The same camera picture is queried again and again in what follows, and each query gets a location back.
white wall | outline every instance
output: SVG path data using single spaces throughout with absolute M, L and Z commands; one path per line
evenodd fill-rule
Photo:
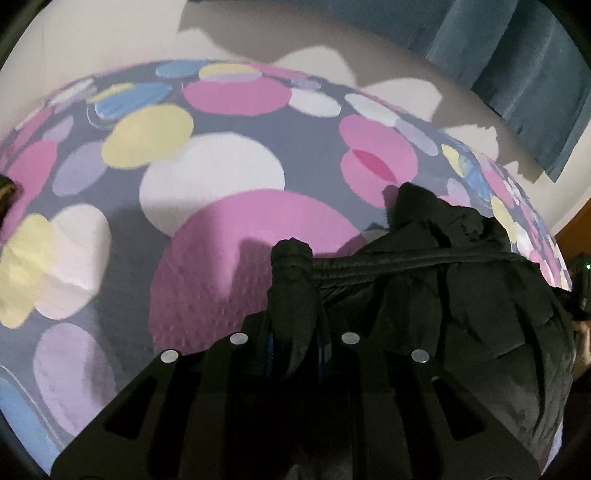
M 315 12 L 276 4 L 53 0 L 0 71 L 0 135 L 65 83 L 182 57 L 274 63 L 402 106 L 506 165 L 553 233 L 591 197 L 591 129 L 554 184 L 496 115 L 425 60 Z

silver rivet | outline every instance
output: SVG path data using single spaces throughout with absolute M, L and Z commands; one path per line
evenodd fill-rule
M 165 350 L 162 352 L 162 355 L 160 355 L 160 359 L 165 364 L 171 364 L 178 360 L 178 352 L 176 350 Z
M 429 354 L 425 350 L 415 350 L 410 354 L 413 360 L 419 364 L 426 364 L 429 361 Z
M 347 345 L 355 345 L 361 340 L 355 332 L 345 332 L 340 339 Z
M 230 336 L 230 342 L 234 345 L 244 345 L 248 341 L 248 335 L 246 333 L 238 332 Z

blue curtain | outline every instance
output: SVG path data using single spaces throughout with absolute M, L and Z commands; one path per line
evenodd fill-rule
M 276 0 L 396 42 L 475 92 L 556 181 L 591 118 L 591 70 L 539 0 Z

black puffer jacket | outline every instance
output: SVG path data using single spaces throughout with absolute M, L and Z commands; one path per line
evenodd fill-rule
M 496 219 L 405 184 L 390 224 L 316 271 L 327 314 L 386 351 L 434 355 L 542 467 L 572 384 L 569 314 Z

bedsheet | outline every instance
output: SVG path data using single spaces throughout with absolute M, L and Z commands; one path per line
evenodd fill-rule
M 80 79 L 0 140 L 0 171 L 21 185 L 0 230 L 0 409 L 46 471 L 157 352 L 206 349 L 264 309 L 272 245 L 350 254 L 383 234 L 404 182 L 496 216 L 570 288 L 504 168 L 401 108 L 269 65 Z

